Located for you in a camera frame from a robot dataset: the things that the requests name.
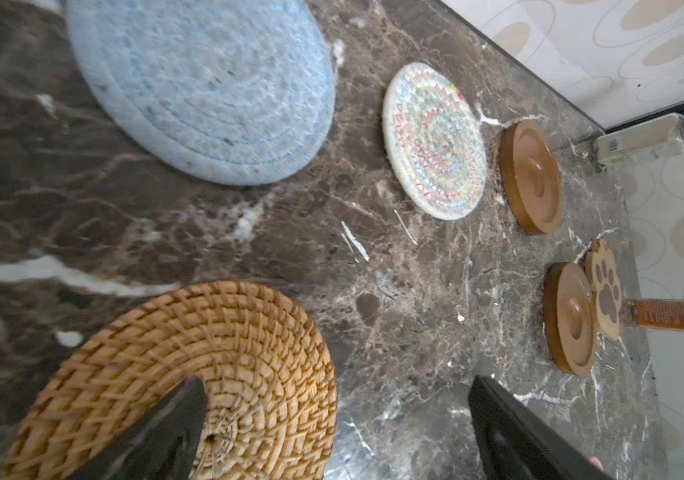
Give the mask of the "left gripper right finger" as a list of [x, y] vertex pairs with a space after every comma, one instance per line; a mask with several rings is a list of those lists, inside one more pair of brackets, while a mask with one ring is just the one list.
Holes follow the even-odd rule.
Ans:
[[469, 392], [476, 441], [489, 479], [607, 479], [609, 476], [489, 376]]

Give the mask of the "paw shaped wooden coaster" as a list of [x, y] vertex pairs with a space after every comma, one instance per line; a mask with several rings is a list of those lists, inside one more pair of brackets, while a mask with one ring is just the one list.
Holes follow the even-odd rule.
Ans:
[[621, 334], [623, 305], [621, 280], [614, 251], [603, 239], [595, 239], [585, 256], [585, 273], [593, 293], [597, 328], [610, 341]]

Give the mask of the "brown wooden round coaster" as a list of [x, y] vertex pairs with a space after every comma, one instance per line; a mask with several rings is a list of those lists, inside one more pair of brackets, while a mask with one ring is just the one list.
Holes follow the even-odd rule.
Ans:
[[562, 175], [547, 132], [535, 120], [507, 128], [500, 141], [502, 183], [519, 225], [530, 235], [555, 233], [562, 222]]

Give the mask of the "light blue fabric coaster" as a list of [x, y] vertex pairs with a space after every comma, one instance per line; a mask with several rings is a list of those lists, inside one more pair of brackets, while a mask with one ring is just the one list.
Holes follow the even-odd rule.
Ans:
[[335, 74], [303, 1], [70, 1], [65, 20], [102, 109], [186, 174], [271, 184], [326, 141]]

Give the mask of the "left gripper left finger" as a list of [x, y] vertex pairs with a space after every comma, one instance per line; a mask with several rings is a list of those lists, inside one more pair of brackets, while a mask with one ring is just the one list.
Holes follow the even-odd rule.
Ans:
[[185, 379], [68, 480], [187, 479], [207, 406], [203, 381]]

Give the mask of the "white multicolour woven coaster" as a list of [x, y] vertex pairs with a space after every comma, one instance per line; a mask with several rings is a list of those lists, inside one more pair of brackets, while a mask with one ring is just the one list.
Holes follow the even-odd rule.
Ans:
[[387, 88], [382, 128], [390, 164], [420, 209], [454, 221], [477, 208], [489, 170], [481, 122], [447, 77], [422, 62], [403, 66]]

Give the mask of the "clear bottle black cap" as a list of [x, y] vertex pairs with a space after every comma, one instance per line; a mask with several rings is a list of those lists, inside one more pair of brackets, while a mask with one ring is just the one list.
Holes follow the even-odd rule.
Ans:
[[670, 113], [595, 140], [599, 167], [618, 171], [684, 153], [684, 114]]

